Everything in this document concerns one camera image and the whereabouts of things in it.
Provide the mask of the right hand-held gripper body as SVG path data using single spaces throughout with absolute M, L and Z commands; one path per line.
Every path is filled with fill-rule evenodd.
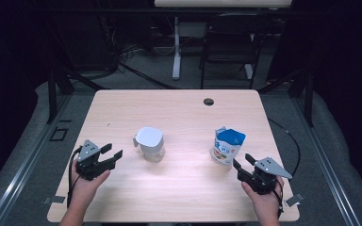
M 271 157 L 256 160 L 254 171 L 249 172 L 242 168 L 238 171 L 238 179 L 247 183 L 259 195 L 271 193 L 277 183 L 277 176 L 291 179 L 292 175 L 281 167 Z

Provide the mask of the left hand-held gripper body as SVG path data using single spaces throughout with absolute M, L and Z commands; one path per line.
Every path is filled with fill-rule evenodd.
M 91 181 L 111 167 L 106 161 L 100 162 L 100 149 L 90 140 L 86 140 L 81 147 L 76 163 L 76 172 L 85 180 Z

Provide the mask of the blue and white pouch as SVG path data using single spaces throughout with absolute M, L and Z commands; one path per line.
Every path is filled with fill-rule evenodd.
M 230 166 L 237 156 L 246 135 L 234 129 L 222 127 L 215 131 L 214 145 L 209 151 L 219 164 Z

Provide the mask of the clear jar with white lid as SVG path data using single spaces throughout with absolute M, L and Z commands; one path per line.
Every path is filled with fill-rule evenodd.
M 142 127 L 135 134 L 133 142 L 135 147 L 140 147 L 147 161 L 158 163 L 163 159 L 165 149 L 161 130 L 154 127 Z

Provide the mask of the person's right hand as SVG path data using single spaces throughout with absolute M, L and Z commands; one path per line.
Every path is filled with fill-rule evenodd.
M 277 183 L 274 191 L 266 195 L 259 195 L 245 182 L 241 183 L 242 189 L 251 199 L 257 219 L 259 218 L 278 218 L 280 210 L 280 200 L 282 198 L 282 190 L 284 181 L 281 177 L 277 177 Z

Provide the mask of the person's left hand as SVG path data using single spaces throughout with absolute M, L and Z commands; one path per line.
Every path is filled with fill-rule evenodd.
M 72 197 L 70 202 L 71 208 L 84 208 L 86 209 L 99 188 L 99 186 L 109 177 L 110 171 L 106 170 L 95 179 L 88 181 L 79 176 L 76 172 L 75 160 L 72 164 Z

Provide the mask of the grey tape strip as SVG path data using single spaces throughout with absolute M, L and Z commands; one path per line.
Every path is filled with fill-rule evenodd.
M 43 200 L 44 204 L 52 204 L 52 203 L 64 203 L 65 197 L 63 196 L 51 196 L 45 197 Z
M 299 205 L 300 202 L 304 199 L 304 195 L 302 193 L 297 193 L 291 198 L 286 200 L 286 205 L 291 207 L 293 205 Z

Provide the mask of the black metal stand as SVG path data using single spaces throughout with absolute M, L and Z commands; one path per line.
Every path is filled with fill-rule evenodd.
M 70 70 L 64 66 L 54 67 L 48 76 L 49 118 L 47 123 L 51 123 L 58 114 L 56 88 L 59 88 L 64 95 L 72 95 L 74 93 L 74 86 L 70 81 L 71 78 L 94 90 L 104 89 L 104 87 L 92 82 L 74 70 Z
M 304 93 L 304 119 L 310 127 L 313 127 L 312 108 L 314 96 L 314 76 L 309 69 L 300 69 L 282 78 L 278 78 L 269 85 L 259 89 L 258 92 L 260 94 L 267 93 L 287 81 L 292 82 L 292 85 L 288 90 L 288 96 L 290 98 L 299 98 L 302 93 Z

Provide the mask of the black folding chair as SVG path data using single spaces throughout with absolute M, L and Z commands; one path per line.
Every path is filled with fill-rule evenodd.
M 251 65 L 252 77 L 245 78 L 253 87 L 264 39 L 272 28 L 271 18 L 263 13 L 227 12 L 215 15 L 207 23 L 199 69 L 200 88 L 208 80 L 206 64 Z

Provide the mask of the white desk with metal legs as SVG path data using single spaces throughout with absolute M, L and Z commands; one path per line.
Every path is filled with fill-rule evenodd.
M 258 8 L 258 9 L 286 9 L 290 8 L 293 0 L 155 0 L 159 8 L 174 9 L 214 9 L 214 8 Z M 181 73 L 181 38 L 202 38 L 205 23 L 186 22 L 179 17 L 174 18 L 174 61 L 173 80 L 180 79 Z

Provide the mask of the black floor socket frame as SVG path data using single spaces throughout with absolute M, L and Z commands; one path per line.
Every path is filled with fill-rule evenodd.
M 51 134 L 49 140 L 50 141 L 63 141 L 66 138 L 68 131 L 69 131 L 68 128 L 56 127 L 54 129 L 53 133 Z

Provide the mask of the aluminium floor rail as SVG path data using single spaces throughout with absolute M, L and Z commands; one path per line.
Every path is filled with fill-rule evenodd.
M 362 226 L 360 223 L 351 202 L 349 201 L 344 187 L 340 183 L 336 172 L 323 148 L 323 145 L 318 137 L 316 128 L 310 126 L 304 116 L 304 106 L 299 99 L 292 98 L 291 102 L 294 109 L 297 111 L 300 121 L 303 124 L 305 131 L 308 133 L 309 139 L 314 147 L 314 155 L 320 166 L 321 172 L 328 187 L 334 197 L 340 214 L 342 215 L 346 226 Z
M 58 114 L 49 124 L 42 116 L 45 102 L 38 103 L 0 173 L 0 226 L 57 226 L 47 219 L 51 204 L 43 200 L 55 196 L 74 146 L 76 120 L 68 114 L 71 102 L 70 96 L 60 98 Z M 63 141 L 49 140 L 56 127 L 69 129 Z

